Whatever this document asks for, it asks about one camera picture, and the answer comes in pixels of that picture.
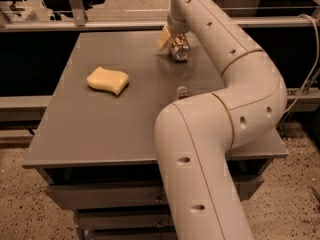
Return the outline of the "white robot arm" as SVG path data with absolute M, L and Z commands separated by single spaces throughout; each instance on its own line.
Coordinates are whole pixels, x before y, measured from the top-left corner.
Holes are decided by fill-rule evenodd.
M 224 88 L 166 106 L 154 140 L 178 240 L 254 240 L 226 152 L 269 132 L 287 92 L 267 53 L 212 0 L 171 0 L 172 29 L 189 25 Z

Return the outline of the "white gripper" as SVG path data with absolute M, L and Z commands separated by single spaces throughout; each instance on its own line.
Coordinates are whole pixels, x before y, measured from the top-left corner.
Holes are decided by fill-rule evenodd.
M 178 8 L 169 8 L 167 15 L 167 24 L 169 27 L 165 25 L 162 28 L 160 36 L 156 43 L 159 51 L 163 50 L 172 41 L 171 31 L 173 33 L 179 33 L 174 37 L 174 42 L 176 44 L 187 43 L 187 38 L 184 34 L 190 31 L 190 27 Z

